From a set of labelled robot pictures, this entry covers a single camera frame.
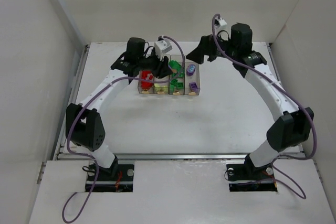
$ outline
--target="purple object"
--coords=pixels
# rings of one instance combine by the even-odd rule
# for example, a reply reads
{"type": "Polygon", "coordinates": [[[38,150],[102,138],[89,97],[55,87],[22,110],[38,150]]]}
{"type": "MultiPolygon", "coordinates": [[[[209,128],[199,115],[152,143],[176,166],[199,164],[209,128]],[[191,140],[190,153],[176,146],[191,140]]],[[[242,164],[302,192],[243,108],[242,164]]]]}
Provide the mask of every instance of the purple object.
{"type": "Polygon", "coordinates": [[[194,64],[190,64],[187,67],[187,76],[192,76],[196,70],[196,66],[194,64]]]}
{"type": "Polygon", "coordinates": [[[191,82],[189,83],[189,87],[191,90],[195,91],[195,89],[197,90],[198,89],[198,86],[196,84],[196,82],[191,82]]]}

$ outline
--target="screw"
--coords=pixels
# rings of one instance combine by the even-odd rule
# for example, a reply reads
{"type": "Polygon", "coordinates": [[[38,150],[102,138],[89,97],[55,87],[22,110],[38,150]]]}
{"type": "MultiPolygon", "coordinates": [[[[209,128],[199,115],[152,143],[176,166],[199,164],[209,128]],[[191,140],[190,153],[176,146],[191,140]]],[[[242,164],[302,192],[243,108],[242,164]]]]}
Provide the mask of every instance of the screw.
{"type": "Polygon", "coordinates": [[[273,174],[273,169],[271,167],[266,168],[266,172],[268,175],[272,175],[273,174]]]}
{"type": "Polygon", "coordinates": [[[234,175],[235,173],[234,173],[234,170],[233,170],[233,168],[231,167],[231,168],[229,168],[228,170],[227,170],[227,173],[228,173],[228,175],[230,175],[230,176],[232,176],[232,175],[234,175]]]}
{"type": "Polygon", "coordinates": [[[134,175],[134,170],[133,169],[128,169],[127,170],[127,176],[132,177],[134,175]]]}

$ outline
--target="black mounting plate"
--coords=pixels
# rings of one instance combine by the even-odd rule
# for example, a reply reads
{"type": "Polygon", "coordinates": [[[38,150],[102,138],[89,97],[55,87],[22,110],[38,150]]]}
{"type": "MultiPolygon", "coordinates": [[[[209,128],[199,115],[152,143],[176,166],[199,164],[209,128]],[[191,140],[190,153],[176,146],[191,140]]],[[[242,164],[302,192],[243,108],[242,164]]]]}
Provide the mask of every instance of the black mounting plate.
{"type": "MultiPolygon", "coordinates": [[[[89,168],[91,170],[94,170],[96,168],[96,166],[94,164],[92,164],[92,165],[89,166],[89,168]]],[[[119,172],[121,172],[122,176],[121,176],[120,183],[122,183],[122,182],[132,182],[134,175],[133,176],[128,176],[127,175],[127,171],[129,169],[132,169],[134,171],[134,164],[118,164],[118,168],[117,168],[117,171],[115,172],[114,176],[111,176],[109,174],[101,172],[101,173],[98,174],[97,181],[99,181],[99,182],[116,182],[118,180],[118,174],[119,174],[119,172]]],[[[94,180],[94,175],[92,175],[92,176],[88,175],[87,181],[93,181],[93,180],[94,180]]]]}
{"type": "Polygon", "coordinates": [[[258,173],[250,174],[246,172],[245,164],[226,164],[226,170],[229,171],[230,168],[233,169],[233,174],[230,175],[229,172],[227,173],[227,178],[230,182],[235,182],[238,180],[261,180],[270,178],[269,175],[262,172],[265,169],[261,170],[258,173]]]}

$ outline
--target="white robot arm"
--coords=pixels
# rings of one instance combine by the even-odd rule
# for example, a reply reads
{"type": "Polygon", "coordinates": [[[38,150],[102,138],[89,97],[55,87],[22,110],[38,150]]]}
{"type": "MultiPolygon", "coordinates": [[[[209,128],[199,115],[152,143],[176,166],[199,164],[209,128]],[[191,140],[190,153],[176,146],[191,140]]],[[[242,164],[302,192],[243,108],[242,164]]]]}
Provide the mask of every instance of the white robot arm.
{"type": "MultiPolygon", "coordinates": [[[[264,57],[252,50],[252,30],[250,27],[238,23],[231,27],[231,37],[228,40],[223,40],[219,34],[225,26],[226,22],[223,19],[216,20],[214,34],[222,51],[233,60],[258,70],[272,82],[278,83],[264,57]]],[[[186,58],[202,64],[205,55],[209,56],[208,61],[210,62],[217,57],[223,57],[217,50],[213,35],[203,36],[197,48],[186,58]]],[[[267,131],[266,140],[254,152],[246,156],[244,164],[231,165],[230,168],[235,172],[234,175],[233,173],[232,175],[228,174],[228,179],[230,181],[260,180],[262,173],[271,166],[271,162],[282,151],[308,139],[311,127],[303,111],[271,83],[250,69],[234,63],[233,66],[257,90],[271,111],[275,122],[267,131]]],[[[313,119],[313,111],[310,108],[306,108],[306,111],[313,119]]]]}
{"type": "Polygon", "coordinates": [[[113,163],[117,158],[104,143],[105,130],[100,117],[112,102],[112,100],[131,82],[127,77],[136,77],[140,70],[151,70],[156,78],[163,78],[172,74],[168,66],[166,52],[172,49],[168,40],[160,39],[154,43],[154,49],[150,56],[146,56],[144,50],[145,40],[130,38],[126,52],[113,63],[107,76],[98,87],[78,104],[70,104],[66,113],[66,137],[82,105],[87,104],[93,97],[101,92],[107,85],[111,85],[105,92],[99,95],[84,111],[82,118],[76,123],[71,136],[71,141],[88,149],[90,155],[96,160],[100,168],[113,173],[113,163]]]}

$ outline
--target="green block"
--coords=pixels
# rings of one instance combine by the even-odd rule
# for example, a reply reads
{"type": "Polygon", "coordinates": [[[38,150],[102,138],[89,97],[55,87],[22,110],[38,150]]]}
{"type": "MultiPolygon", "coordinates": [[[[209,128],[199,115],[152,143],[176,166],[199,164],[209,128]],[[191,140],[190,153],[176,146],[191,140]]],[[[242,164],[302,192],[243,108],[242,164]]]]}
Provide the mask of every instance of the green block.
{"type": "Polygon", "coordinates": [[[168,64],[173,69],[177,69],[178,67],[181,67],[181,65],[176,60],[171,60],[168,64]]]}
{"type": "Polygon", "coordinates": [[[175,79],[175,80],[172,80],[171,82],[170,82],[170,85],[172,85],[172,86],[176,86],[176,84],[177,84],[177,80],[175,79]]]}
{"type": "Polygon", "coordinates": [[[183,88],[183,82],[178,82],[176,87],[177,87],[177,89],[182,89],[183,88]]]}

